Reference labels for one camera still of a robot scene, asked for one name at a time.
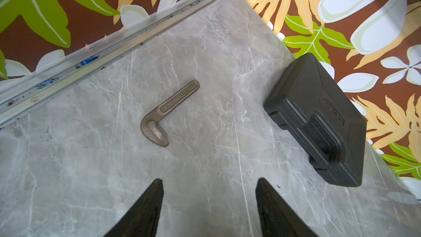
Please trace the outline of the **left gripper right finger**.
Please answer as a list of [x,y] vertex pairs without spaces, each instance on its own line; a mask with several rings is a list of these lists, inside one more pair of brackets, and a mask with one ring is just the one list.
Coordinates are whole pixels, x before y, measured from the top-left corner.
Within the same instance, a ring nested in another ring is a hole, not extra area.
[[255,189],[260,227],[264,237],[315,237],[312,231],[277,193],[260,178]]

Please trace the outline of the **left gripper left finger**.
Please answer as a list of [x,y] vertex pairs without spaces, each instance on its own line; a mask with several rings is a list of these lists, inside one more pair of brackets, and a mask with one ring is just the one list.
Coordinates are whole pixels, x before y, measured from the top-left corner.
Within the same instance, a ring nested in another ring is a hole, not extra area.
[[154,237],[159,225],[164,197],[162,180],[155,179],[107,237]]

